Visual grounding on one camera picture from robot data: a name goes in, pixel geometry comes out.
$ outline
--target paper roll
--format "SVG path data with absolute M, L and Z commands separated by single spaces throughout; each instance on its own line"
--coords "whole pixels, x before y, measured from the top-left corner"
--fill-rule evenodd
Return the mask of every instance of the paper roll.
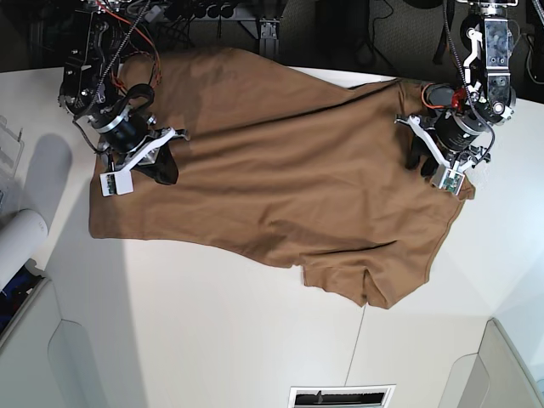
M 0 289 L 3 289 L 48 236 L 42 216 L 32 210 L 19 212 L 0 229 Z

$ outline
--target brown t-shirt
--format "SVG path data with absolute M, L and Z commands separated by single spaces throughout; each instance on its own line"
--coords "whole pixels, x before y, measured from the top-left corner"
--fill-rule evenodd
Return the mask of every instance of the brown t-shirt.
M 162 61 L 150 110 L 157 126 L 187 128 L 170 143 L 174 186 L 133 172 L 134 192 L 91 183 L 95 238 L 178 240 L 277 267 L 302 265 L 306 286 L 390 308 L 428 281 L 462 200 L 405 170 L 420 86 L 393 81 L 336 87 L 257 55 L 204 50 Z M 122 80 L 147 82 L 129 60 Z

